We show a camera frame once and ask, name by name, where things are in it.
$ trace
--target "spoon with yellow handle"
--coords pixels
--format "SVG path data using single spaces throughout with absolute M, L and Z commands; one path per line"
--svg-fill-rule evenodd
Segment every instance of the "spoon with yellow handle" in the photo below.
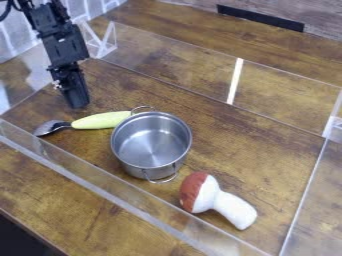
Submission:
M 42 137 L 54 133 L 58 130 L 73 128 L 73 129 L 106 129 L 114 128 L 118 124 L 126 120 L 131 115 L 135 114 L 135 111 L 141 108 L 152 108 L 150 106 L 141 106 L 134 108 L 131 111 L 117 111 L 107 112 L 87 116 L 82 119 L 78 119 L 74 122 L 66 122 L 62 120 L 51 120 L 43 123 L 35 130 L 34 135 Z

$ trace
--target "mushroom cap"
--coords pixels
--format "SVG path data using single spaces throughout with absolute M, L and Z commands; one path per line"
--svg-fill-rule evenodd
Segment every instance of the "mushroom cap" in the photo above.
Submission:
M 204 171 L 192 173 L 182 182 L 180 199 L 186 211 L 193 212 L 201 187 L 209 177 Z

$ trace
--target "stainless steel pot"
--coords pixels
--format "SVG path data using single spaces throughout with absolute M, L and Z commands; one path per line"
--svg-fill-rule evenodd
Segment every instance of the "stainless steel pot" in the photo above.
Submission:
M 115 128 L 111 137 L 113 152 L 126 172 L 153 183 L 177 177 L 192 143 L 188 124 L 174 115 L 158 111 L 131 116 Z

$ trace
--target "wooden table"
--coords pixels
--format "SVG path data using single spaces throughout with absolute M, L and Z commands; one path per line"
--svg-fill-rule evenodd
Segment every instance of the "wooden table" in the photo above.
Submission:
M 221 24 L 229 18 L 216 17 L 213 14 L 206 14 L 189 8 L 170 8 L 169 5 L 161 3 L 142 1 L 148 4 L 143 7 L 141 1 L 133 2 L 114 14 L 119 15 L 122 20 L 125 19 L 133 24 L 141 19 L 141 26 L 145 26 L 145 28 L 150 26 L 152 30 L 164 32 L 160 30 L 161 26 L 170 23 L 168 17 L 172 17 L 169 16 L 172 15 L 170 13 L 178 10 L 174 13 L 177 16 L 174 16 L 173 29 L 168 32 L 172 33 L 169 36 L 180 36 L 182 40 L 193 38 L 197 41 L 200 40 L 200 34 L 202 34 L 201 42 L 208 46 L 210 45 L 212 48 L 218 46 L 220 42 L 213 39 L 218 36 L 216 30 L 212 32 L 213 36 L 209 36 L 212 31 L 209 28 L 204 30 L 205 32 L 201 30 L 200 33 L 194 22 L 189 25 L 192 30 L 188 30 L 186 33 L 182 22 L 184 19 L 190 19 L 192 17 L 197 21 L 204 15 L 205 18 L 210 17 L 210 22 L 206 23 L 206 26 L 216 25 L 222 29 Z M 157 18 L 157 14 L 162 13 L 162 11 L 165 18 L 161 20 L 161 18 Z M 160 22 L 154 23 L 150 18 L 158 19 Z M 300 37 L 300 35 L 292 34 L 293 32 L 281 31 L 280 33 L 282 36 Z M 244 47 L 242 43 L 230 44 L 229 46 L 225 44 L 225 47 L 222 42 L 220 44 L 222 49 L 226 49 L 225 51 L 232 50 L 230 46 L 234 45 L 236 49 L 241 47 L 249 53 L 257 54 L 257 48 L 253 45 L 250 50 L 246 45 Z M 294 54 L 292 53 L 293 49 L 281 49 L 273 50 L 270 56 L 276 56 L 282 51 L 292 54 L 292 56 L 297 56 L 294 58 L 298 58 L 300 64 L 294 66 L 298 68 L 298 72 L 309 72 L 309 68 L 306 68 L 309 59 L 313 61 L 310 65 L 313 63 L 316 65 L 320 64 L 320 70 L 332 65 L 336 68 L 340 67 L 339 61 L 333 64 L 325 62 L 324 56 L 310 57 L 305 52 Z M 261 56 L 265 58 L 269 55 L 262 52 L 260 53 L 260 58 L 262 58 Z M 294 68 L 290 62 L 285 61 L 282 63 L 288 63 L 289 68 Z M 93 104 L 86 109 L 71 110 L 62 104 L 63 99 L 58 92 L 53 91 L 51 88 L 46 88 L 11 109 L 3 115 L 3 118 L 33 132 L 37 125 L 50 119 L 74 120 L 90 114 L 110 110 L 127 110 L 146 104 L 176 114 L 192 126 L 194 145 L 180 177 L 174 182 L 165 185 L 150 184 L 148 181 L 130 177 L 123 172 L 110 149 L 111 130 L 66 130 L 46 137 L 45 140 L 127 180 L 177 207 L 181 207 L 178 190 L 184 178 L 194 171 L 206 170 L 218 178 L 224 190 L 240 195 L 257 207 L 260 218 L 250 229 L 240 232 L 218 213 L 210 211 L 198 216 L 256 245 L 261 250 L 270 254 L 277 254 L 285 241 L 323 148 L 324 139 L 321 136 L 241 110 L 198 93 L 193 93 L 189 88 L 164 83 L 103 61 L 89 60 L 82 66 L 93 95 Z M 324 71 L 320 72 L 317 75 L 323 75 L 323 78 L 333 77 L 327 76 Z M 2 151 L 5 152 L 2 155 L 7 155 L 2 159 L 2 166 L 6 168 L 2 168 L 0 172 L 2 184 L 5 184 L 0 201 L 3 212 L 38 233 L 45 240 L 50 241 L 54 246 L 61 248 L 62 251 L 71 255 L 97 255 L 97 253 L 98 255 L 106 253 L 109 255 L 111 253 L 117 255 L 200 254 L 193 247 L 156 229 L 154 226 L 126 213 L 125 210 L 118 209 L 70 180 L 62 178 L 54 172 L 47 172 L 45 167 L 33 163 L 25 156 L 18 157 L 17 152 L 7 146 L 2 145 Z M 19 159 L 23 159 L 26 161 L 25 166 L 34 170 L 30 175 L 22 169 L 18 169 L 19 165 L 23 166 Z M 121 222 L 121 226 L 114 229 L 117 222 Z M 138 236 L 133 235 L 135 231 L 127 232 L 126 225 L 129 224 L 137 230 L 137 233 L 145 237 L 141 240 L 142 243 L 135 245 L 133 243 L 129 244 L 126 240 L 127 238 L 131 239 L 130 241 L 139 240 Z M 113 236 L 117 235 L 118 240 L 115 240 L 115 243 L 113 243 L 110 234 Z M 148 241 L 152 240 L 154 240 L 154 244 L 146 245 Z

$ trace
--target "toy mushroom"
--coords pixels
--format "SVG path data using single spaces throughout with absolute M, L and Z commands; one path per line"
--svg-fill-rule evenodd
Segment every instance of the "toy mushroom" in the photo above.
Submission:
M 224 192 L 217 179 L 206 172 L 194 172 L 186 177 L 181 186 L 181 204 L 192 213 L 217 210 L 240 230 L 246 229 L 258 216 L 254 207 Z

